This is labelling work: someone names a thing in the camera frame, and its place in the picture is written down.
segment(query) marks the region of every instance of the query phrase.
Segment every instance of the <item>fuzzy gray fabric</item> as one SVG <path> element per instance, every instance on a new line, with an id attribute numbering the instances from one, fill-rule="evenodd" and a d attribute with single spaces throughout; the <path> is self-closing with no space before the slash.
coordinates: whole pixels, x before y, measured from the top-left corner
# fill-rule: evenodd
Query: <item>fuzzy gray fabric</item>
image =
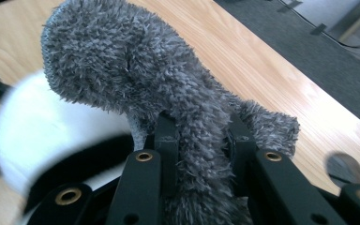
<path id="1" fill-rule="evenodd" d="M 289 157 L 297 120 L 268 112 L 225 90 L 194 51 L 156 14 L 124 0 L 67 0 L 42 34 L 45 73 L 63 99 L 126 113 L 143 148 L 166 111 L 181 134 L 179 186 L 165 202 L 165 224 L 249 224 L 233 196 L 229 160 L 220 150 L 238 113 L 260 148 Z"/>

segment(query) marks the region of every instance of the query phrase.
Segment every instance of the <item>black cable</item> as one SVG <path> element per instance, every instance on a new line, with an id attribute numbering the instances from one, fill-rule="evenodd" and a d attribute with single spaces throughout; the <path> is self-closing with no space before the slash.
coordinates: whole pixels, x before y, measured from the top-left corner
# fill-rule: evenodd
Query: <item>black cable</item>
<path id="1" fill-rule="evenodd" d="M 303 17 L 302 15 L 300 15 L 296 10 L 294 10 L 292 7 L 289 7 L 288 4 L 286 4 L 283 0 L 278 0 L 280 3 L 282 3 L 286 8 L 288 8 L 289 10 L 291 10 L 294 14 L 296 14 L 298 17 L 300 17 L 301 19 L 303 19 L 303 21 L 305 21 L 306 23 L 310 24 L 312 27 L 317 28 L 316 25 L 314 25 L 313 23 L 311 23 L 309 20 L 307 20 L 305 17 Z M 342 47 L 347 47 L 347 48 L 351 48 L 351 49 L 360 49 L 360 45 L 347 45 L 344 44 L 336 39 L 334 39 L 333 37 L 331 37 L 329 34 L 322 32 L 323 34 L 325 34 L 327 37 L 329 37 L 330 39 L 332 39 L 333 41 L 335 41 L 338 45 L 342 46 Z"/>

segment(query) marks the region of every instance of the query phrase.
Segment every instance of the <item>white object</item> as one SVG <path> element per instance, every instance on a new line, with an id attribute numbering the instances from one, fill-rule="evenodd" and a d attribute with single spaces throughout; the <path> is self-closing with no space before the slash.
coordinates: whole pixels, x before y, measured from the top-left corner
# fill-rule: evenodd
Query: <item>white object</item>
<path id="1" fill-rule="evenodd" d="M 85 146 L 130 133 L 125 115 L 60 99 L 42 70 L 11 88 L 1 104 L 0 170 L 23 196 L 56 162 Z M 121 172 L 115 170 L 108 179 Z"/>

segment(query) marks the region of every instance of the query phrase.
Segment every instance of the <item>wooden tabletop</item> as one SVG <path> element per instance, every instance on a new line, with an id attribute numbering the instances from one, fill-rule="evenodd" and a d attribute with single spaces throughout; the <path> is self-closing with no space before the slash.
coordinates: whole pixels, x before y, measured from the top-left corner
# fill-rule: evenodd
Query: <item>wooden tabletop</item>
<path id="1" fill-rule="evenodd" d="M 324 163 L 334 152 L 360 163 L 360 120 L 213 0 L 129 0 L 156 12 L 196 51 L 229 90 L 271 111 L 297 116 L 301 132 L 294 163 L 308 180 L 332 193 Z M 42 68 L 42 24 L 62 0 L 12 0 L 0 5 L 0 77 L 14 84 Z M 0 224 L 9 224 L 22 198 L 0 180 Z M 8 205 L 13 211 L 7 217 Z"/>

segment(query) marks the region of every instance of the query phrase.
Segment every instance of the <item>gray carpet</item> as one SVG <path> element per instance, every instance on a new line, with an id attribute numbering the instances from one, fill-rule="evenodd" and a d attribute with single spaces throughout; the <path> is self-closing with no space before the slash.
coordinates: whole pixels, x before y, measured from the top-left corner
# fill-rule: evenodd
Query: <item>gray carpet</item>
<path id="1" fill-rule="evenodd" d="M 245 27 L 360 118 L 360 60 L 278 0 L 215 0 Z"/>

